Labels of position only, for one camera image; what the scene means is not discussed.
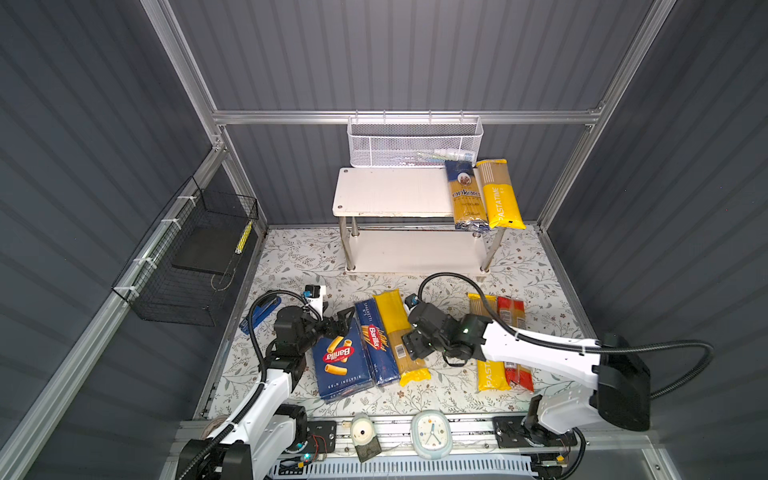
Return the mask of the blue Ankara spaghetti bag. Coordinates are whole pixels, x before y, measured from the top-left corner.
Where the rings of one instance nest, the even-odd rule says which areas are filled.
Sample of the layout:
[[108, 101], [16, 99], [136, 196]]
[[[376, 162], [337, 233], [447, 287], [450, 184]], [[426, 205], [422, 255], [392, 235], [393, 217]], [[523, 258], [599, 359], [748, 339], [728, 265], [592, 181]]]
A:
[[472, 163], [446, 161], [445, 171], [455, 229], [476, 233], [488, 231], [487, 213]]

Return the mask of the yellow Pastatime spaghetti bag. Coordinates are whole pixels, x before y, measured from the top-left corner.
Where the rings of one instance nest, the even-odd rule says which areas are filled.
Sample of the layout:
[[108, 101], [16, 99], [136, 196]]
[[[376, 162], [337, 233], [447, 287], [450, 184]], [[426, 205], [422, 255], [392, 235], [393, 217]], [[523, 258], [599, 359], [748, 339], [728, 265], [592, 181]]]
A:
[[486, 159], [476, 164], [488, 224], [491, 229], [526, 228], [511, 183], [506, 159]]

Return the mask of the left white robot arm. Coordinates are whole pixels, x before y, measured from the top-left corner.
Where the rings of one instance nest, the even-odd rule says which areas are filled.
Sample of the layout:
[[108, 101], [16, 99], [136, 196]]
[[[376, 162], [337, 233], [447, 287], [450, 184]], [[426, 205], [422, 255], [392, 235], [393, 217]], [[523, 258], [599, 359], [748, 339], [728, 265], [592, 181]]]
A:
[[262, 479], [289, 447], [306, 440], [306, 410], [287, 402], [301, 379], [307, 352], [319, 340], [347, 334], [353, 307], [334, 317], [306, 303], [277, 313], [276, 338], [257, 349], [261, 378], [249, 397], [204, 440], [190, 440], [179, 455], [177, 479]]

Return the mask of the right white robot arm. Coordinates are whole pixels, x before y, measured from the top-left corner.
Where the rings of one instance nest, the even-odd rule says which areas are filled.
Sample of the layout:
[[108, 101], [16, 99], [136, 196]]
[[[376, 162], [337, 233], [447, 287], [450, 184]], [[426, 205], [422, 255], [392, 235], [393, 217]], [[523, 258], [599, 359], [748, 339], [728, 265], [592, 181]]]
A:
[[470, 359], [522, 364], [574, 383], [531, 402], [525, 424], [529, 432], [564, 434], [600, 420], [629, 431], [650, 428], [650, 370], [635, 353], [611, 352], [626, 344], [623, 338], [610, 336], [606, 350], [591, 352], [598, 345], [594, 339], [525, 332], [476, 314], [457, 320], [416, 295], [404, 304], [413, 327], [404, 344], [412, 359], [438, 352], [460, 365]]

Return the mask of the yellow clear spaghetti bag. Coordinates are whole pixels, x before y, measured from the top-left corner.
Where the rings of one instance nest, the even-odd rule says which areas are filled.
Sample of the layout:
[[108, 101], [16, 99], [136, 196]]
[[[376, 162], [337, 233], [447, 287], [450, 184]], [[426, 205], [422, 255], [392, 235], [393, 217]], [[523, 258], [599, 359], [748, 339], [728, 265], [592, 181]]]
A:
[[409, 323], [400, 292], [391, 290], [374, 296], [398, 371], [399, 385], [407, 386], [412, 382], [428, 381], [431, 373], [424, 360], [413, 360], [404, 344], [406, 334], [413, 331]]

